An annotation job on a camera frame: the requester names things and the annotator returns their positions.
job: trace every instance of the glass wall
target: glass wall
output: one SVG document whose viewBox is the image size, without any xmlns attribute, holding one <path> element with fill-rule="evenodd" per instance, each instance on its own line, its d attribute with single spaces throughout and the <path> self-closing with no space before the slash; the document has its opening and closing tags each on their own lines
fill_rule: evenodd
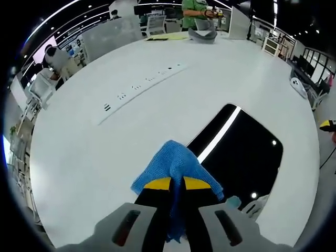
<svg viewBox="0 0 336 252">
<path fill-rule="evenodd" d="M 335 76 L 336 62 L 327 55 L 306 48 L 303 57 L 314 67 L 311 80 L 315 83 L 319 83 L 321 80 L 326 81 L 331 74 Z"/>
</svg>

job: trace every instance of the cable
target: cable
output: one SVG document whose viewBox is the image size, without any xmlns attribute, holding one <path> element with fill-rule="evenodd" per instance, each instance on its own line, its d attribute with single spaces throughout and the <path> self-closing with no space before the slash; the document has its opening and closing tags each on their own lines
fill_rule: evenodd
<svg viewBox="0 0 336 252">
<path fill-rule="evenodd" d="M 336 150 L 336 146 L 335 148 L 333 149 L 333 151 L 330 153 L 329 157 L 327 158 L 327 160 L 325 160 L 325 162 L 320 166 L 320 169 L 325 165 L 325 163 L 329 160 L 329 158 L 331 157 L 331 155 L 335 152 Z"/>
</svg>

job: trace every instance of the black tablet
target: black tablet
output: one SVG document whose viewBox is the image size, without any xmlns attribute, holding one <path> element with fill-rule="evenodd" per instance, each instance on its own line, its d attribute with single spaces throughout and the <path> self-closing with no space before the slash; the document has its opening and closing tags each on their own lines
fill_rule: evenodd
<svg viewBox="0 0 336 252">
<path fill-rule="evenodd" d="M 240 198 L 239 209 L 271 192 L 283 153 L 276 136 L 233 104 L 224 106 L 187 147 L 222 185 L 224 200 Z"/>
</svg>

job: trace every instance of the blue cloth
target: blue cloth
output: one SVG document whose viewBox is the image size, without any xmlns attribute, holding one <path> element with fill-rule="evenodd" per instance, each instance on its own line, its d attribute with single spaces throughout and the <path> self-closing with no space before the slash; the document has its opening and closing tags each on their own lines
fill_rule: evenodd
<svg viewBox="0 0 336 252">
<path fill-rule="evenodd" d="M 131 189 L 138 195 L 146 184 L 153 180 L 171 177 L 174 181 L 174 202 L 171 209 L 171 226 L 167 242 L 180 237 L 185 232 L 185 225 L 177 208 L 181 180 L 184 176 L 203 180 L 208 183 L 218 200 L 224 198 L 221 185 L 199 164 L 197 157 L 184 145 L 173 140 L 166 142 L 155 154 L 144 172 L 133 182 Z"/>
</svg>

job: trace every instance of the white table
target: white table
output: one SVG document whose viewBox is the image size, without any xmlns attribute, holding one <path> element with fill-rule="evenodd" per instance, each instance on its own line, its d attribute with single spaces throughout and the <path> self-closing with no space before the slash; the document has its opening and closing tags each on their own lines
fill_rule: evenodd
<svg viewBox="0 0 336 252">
<path fill-rule="evenodd" d="M 177 62 L 190 67 L 100 126 L 92 123 L 102 97 Z M 33 194 L 53 244 L 83 241 L 99 220 L 124 202 L 134 202 L 130 186 L 163 143 L 174 139 L 187 145 L 231 102 L 283 144 L 281 167 L 257 223 L 272 242 L 293 246 L 313 206 L 319 145 L 309 102 L 291 88 L 290 71 L 255 44 L 221 36 L 214 45 L 138 41 L 80 70 L 39 113 L 31 143 Z M 165 246 L 165 251 L 187 250 L 185 241 Z"/>
</svg>

